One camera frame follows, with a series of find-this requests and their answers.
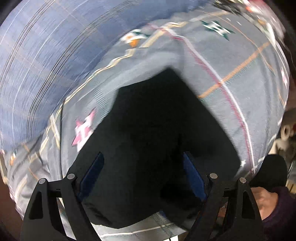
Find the purple sleeved right forearm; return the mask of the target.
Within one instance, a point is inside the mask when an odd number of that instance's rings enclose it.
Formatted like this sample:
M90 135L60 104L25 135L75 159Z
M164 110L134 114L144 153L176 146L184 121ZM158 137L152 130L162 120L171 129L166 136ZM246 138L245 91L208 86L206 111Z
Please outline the purple sleeved right forearm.
M287 165L280 155L267 155L250 181L251 188L262 187L278 194L273 213L262 220L267 240L295 240L295 195L286 187Z

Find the person's right hand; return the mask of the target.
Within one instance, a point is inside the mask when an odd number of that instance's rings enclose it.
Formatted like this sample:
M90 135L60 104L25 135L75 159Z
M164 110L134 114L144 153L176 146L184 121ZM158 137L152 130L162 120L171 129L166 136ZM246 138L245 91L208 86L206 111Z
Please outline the person's right hand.
M275 210L278 203L278 194L268 192L262 187L251 188L262 220L268 218Z

